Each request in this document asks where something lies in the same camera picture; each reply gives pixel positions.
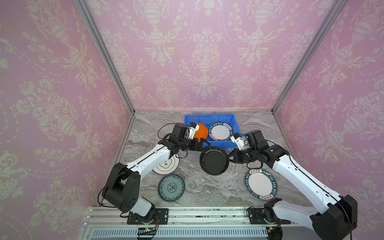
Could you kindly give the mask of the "orange plate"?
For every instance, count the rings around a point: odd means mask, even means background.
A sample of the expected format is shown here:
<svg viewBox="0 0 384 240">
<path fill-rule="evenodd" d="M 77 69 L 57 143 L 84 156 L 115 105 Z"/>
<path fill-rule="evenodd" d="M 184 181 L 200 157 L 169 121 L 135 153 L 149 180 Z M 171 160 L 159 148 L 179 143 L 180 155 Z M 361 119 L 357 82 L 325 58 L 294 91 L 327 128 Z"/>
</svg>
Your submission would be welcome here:
<svg viewBox="0 0 384 240">
<path fill-rule="evenodd" d="M 205 125 L 196 123 L 200 126 L 199 130 L 196 132 L 194 139 L 205 139 L 208 136 L 208 129 Z"/>
</svg>

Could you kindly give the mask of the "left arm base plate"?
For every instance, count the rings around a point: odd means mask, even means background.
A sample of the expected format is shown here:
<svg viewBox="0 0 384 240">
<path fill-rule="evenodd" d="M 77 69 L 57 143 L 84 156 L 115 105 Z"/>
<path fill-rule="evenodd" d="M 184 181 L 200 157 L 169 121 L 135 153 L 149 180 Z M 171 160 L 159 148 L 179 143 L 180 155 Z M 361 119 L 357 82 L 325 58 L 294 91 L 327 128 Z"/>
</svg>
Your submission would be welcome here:
<svg viewBox="0 0 384 240">
<path fill-rule="evenodd" d="M 169 209 L 155 208 L 147 216 L 130 213 L 127 218 L 128 225 L 167 225 L 169 219 Z"/>
</svg>

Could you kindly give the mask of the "white plate black flower outline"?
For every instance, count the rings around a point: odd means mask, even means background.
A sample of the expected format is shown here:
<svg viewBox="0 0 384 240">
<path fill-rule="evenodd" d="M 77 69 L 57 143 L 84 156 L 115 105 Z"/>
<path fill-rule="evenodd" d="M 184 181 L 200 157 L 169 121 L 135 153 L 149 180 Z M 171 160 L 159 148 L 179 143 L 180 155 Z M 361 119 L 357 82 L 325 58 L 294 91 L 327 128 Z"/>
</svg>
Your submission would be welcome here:
<svg viewBox="0 0 384 240">
<path fill-rule="evenodd" d="M 156 174 L 159 175 L 169 175 L 172 174 L 179 166 L 180 160 L 179 158 L 173 156 L 170 159 L 164 161 L 159 164 L 157 167 L 153 169 Z"/>
</svg>

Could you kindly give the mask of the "large green-rim white plate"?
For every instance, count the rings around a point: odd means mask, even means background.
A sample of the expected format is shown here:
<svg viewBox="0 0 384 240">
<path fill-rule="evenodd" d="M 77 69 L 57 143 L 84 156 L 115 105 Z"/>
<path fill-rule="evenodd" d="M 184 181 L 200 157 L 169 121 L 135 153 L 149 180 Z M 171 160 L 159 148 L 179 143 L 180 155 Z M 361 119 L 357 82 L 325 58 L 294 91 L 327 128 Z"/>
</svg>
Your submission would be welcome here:
<svg viewBox="0 0 384 240">
<path fill-rule="evenodd" d="M 275 177 L 263 169 L 249 170 L 245 175 L 245 186 L 253 197 L 262 201 L 271 200 L 278 193 Z"/>
</svg>

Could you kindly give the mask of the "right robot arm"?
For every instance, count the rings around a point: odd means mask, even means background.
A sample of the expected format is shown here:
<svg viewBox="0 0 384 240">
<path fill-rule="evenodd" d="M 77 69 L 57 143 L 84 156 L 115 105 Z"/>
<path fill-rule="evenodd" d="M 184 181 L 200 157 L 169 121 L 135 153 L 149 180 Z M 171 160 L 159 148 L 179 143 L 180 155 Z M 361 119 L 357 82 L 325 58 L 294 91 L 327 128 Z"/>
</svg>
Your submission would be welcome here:
<svg viewBox="0 0 384 240">
<path fill-rule="evenodd" d="M 255 161 L 267 165 L 289 180 L 312 203 L 313 207 L 295 205 L 279 198 L 264 205 L 270 222 L 290 221 L 313 230 L 322 240 L 351 237 L 357 228 L 358 203 L 350 195 L 332 190 L 297 163 L 283 147 L 266 140 L 260 130 L 231 137 L 236 148 L 231 162 L 248 164 Z"/>
</svg>

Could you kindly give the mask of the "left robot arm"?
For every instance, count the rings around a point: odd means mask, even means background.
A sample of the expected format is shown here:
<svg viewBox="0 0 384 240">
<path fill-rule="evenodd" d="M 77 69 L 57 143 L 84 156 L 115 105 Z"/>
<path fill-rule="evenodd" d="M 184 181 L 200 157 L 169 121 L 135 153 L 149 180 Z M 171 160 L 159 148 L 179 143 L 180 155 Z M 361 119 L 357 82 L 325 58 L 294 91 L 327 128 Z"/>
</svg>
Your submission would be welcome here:
<svg viewBox="0 0 384 240">
<path fill-rule="evenodd" d="M 202 151 L 205 144 L 203 138 L 195 138 L 200 126 L 176 123 L 173 131 L 167 134 L 151 149 L 137 160 L 113 166 L 105 186 L 98 197 L 109 202 L 123 214 L 133 213 L 144 221 L 150 221 L 155 216 L 155 205 L 139 196 L 142 178 L 149 174 L 161 163 L 175 156 L 179 151 Z"/>
</svg>

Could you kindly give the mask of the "teal patterned plate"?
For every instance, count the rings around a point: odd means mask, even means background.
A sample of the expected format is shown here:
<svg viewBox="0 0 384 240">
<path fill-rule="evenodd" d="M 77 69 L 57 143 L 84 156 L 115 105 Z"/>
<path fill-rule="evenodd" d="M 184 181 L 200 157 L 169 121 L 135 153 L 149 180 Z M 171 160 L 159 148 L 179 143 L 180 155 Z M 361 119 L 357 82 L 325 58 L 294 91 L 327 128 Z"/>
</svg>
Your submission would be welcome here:
<svg viewBox="0 0 384 240">
<path fill-rule="evenodd" d="M 179 175 L 165 176 L 159 183 L 158 193 L 166 202 L 174 202 L 185 192 L 185 182 Z"/>
</svg>

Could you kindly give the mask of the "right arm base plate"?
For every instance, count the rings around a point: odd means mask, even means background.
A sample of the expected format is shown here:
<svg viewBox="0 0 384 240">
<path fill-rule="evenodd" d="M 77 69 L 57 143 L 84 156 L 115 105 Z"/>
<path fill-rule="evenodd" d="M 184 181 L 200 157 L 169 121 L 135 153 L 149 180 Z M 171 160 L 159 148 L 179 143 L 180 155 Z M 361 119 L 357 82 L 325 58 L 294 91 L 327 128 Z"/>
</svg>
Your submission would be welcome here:
<svg viewBox="0 0 384 240">
<path fill-rule="evenodd" d="M 292 222 L 288 220 L 280 220 L 275 214 L 268 209 L 249 207 L 246 210 L 251 225 L 289 225 Z"/>
</svg>

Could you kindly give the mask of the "small green-rim plate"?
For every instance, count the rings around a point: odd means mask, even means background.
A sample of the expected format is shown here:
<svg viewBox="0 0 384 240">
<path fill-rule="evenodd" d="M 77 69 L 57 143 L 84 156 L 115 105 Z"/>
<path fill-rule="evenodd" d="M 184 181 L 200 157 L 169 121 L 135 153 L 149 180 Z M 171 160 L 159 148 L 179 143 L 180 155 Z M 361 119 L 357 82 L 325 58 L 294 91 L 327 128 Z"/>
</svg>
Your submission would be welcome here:
<svg viewBox="0 0 384 240">
<path fill-rule="evenodd" d="M 233 128 L 224 122 L 215 122 L 208 127 L 209 137 L 214 141 L 229 141 L 233 136 Z"/>
</svg>

